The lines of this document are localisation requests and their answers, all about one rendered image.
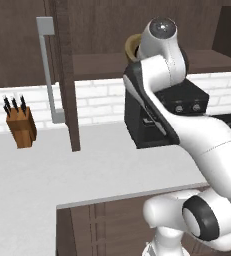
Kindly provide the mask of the brown open cabinet door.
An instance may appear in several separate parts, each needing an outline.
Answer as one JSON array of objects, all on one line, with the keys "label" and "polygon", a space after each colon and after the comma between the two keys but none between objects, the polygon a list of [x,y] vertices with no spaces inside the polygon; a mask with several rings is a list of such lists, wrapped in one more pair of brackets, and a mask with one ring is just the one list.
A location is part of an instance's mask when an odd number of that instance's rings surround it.
[{"label": "brown open cabinet door", "polygon": [[72,40],[70,36],[69,0],[49,0],[50,14],[55,30],[55,51],[57,70],[71,150],[81,150],[76,91],[74,83]]}]

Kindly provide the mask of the tan bowl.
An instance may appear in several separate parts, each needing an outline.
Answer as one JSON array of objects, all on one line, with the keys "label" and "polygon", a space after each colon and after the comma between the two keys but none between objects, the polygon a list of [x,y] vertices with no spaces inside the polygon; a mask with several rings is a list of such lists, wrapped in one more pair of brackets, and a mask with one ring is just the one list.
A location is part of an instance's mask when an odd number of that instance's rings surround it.
[{"label": "tan bowl", "polygon": [[137,50],[141,42],[141,35],[134,34],[127,38],[125,42],[125,54],[129,62],[137,61]]}]

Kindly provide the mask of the brown base cabinet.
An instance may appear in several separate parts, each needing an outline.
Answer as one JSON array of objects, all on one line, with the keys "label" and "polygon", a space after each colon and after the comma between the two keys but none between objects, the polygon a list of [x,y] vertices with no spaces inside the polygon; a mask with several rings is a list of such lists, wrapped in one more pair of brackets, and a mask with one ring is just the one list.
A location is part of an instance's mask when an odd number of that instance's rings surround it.
[{"label": "brown base cabinet", "polygon": [[[216,240],[199,240],[184,223],[182,207],[201,204],[217,219]],[[56,256],[231,254],[231,202],[206,187],[82,202],[59,209],[56,220]]]}]

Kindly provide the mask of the dark brown cabinet door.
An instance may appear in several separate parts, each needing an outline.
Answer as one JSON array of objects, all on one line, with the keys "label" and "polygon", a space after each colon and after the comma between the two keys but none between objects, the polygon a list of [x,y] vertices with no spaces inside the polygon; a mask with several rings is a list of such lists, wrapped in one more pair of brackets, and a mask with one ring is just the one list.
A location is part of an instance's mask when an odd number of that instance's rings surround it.
[{"label": "dark brown cabinet door", "polygon": [[212,49],[231,58],[231,6],[221,8]]}]

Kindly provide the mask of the black toaster oven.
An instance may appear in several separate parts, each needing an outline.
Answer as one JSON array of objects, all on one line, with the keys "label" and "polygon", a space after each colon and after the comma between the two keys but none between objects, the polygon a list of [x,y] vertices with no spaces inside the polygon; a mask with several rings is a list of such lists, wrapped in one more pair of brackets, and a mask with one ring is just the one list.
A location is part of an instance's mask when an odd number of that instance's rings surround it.
[{"label": "black toaster oven", "polygon": [[[181,116],[204,115],[209,101],[209,95],[188,79],[156,92],[155,96],[169,112]],[[137,149],[170,145],[168,136],[155,126],[129,92],[125,93],[124,122]]]}]

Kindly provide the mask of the wooden knife block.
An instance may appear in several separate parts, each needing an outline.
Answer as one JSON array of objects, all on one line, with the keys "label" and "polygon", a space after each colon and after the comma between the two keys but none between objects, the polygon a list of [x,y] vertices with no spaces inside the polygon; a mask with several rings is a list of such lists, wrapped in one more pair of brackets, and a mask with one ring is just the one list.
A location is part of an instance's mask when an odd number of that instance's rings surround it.
[{"label": "wooden knife block", "polygon": [[25,112],[12,108],[10,115],[6,118],[6,123],[18,148],[32,146],[37,137],[37,129],[29,107]]}]

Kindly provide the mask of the brown open wall cabinet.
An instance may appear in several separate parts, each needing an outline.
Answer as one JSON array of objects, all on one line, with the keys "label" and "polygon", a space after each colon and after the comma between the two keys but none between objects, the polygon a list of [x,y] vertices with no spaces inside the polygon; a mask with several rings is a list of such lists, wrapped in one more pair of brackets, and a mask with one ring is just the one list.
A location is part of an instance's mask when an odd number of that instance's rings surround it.
[{"label": "brown open wall cabinet", "polygon": [[120,77],[126,39],[157,16],[175,21],[190,73],[230,72],[231,58],[212,49],[223,6],[231,0],[70,0],[75,76]]}]

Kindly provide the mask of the brown closed wall cabinet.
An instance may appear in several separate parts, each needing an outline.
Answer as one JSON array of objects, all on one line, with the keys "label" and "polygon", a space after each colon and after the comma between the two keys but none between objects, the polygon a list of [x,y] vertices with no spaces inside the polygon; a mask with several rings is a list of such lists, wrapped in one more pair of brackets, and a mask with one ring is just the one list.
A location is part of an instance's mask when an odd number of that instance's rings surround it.
[{"label": "brown closed wall cabinet", "polygon": [[0,88],[45,85],[37,17],[49,0],[0,0]]}]

